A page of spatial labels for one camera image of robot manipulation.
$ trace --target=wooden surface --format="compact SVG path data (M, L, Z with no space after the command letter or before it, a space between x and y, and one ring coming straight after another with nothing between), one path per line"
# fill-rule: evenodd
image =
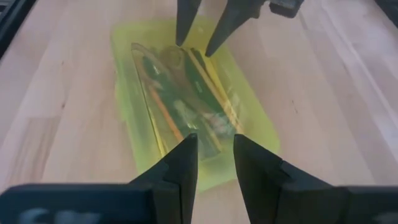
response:
M224 1L204 0L218 19ZM114 99L109 35L176 1L38 0L0 64L0 190L127 182L137 173ZM262 8L228 40L274 122L281 156L331 184L398 184L398 29L373 0ZM197 195L194 223L247 223L236 181Z

